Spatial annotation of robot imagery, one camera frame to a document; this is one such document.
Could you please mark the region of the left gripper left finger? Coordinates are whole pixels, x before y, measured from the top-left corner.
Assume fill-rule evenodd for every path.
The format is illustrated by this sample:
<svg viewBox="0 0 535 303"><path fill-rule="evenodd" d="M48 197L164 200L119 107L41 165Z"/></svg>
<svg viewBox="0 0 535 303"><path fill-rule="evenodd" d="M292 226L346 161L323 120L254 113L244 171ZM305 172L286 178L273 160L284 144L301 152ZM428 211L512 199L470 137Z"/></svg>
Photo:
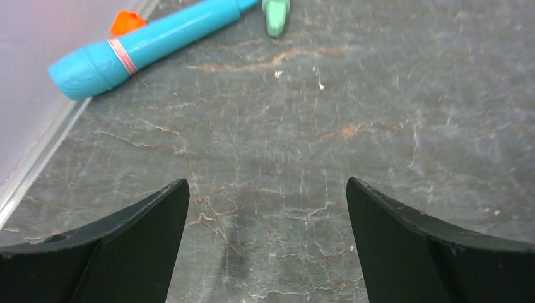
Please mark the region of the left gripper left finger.
<svg viewBox="0 0 535 303"><path fill-rule="evenodd" d="M95 222L1 248L2 302L164 302L189 207L185 179Z"/></svg>

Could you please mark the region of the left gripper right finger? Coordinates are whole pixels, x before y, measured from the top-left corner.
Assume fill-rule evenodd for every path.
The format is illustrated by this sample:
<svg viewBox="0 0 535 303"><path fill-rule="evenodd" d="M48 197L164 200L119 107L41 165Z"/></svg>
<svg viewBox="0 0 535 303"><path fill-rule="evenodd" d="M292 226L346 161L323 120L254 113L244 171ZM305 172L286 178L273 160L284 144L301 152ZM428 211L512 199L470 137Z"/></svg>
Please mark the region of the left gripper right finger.
<svg viewBox="0 0 535 303"><path fill-rule="evenodd" d="M370 302L533 302L534 245L458 227L350 178Z"/></svg>

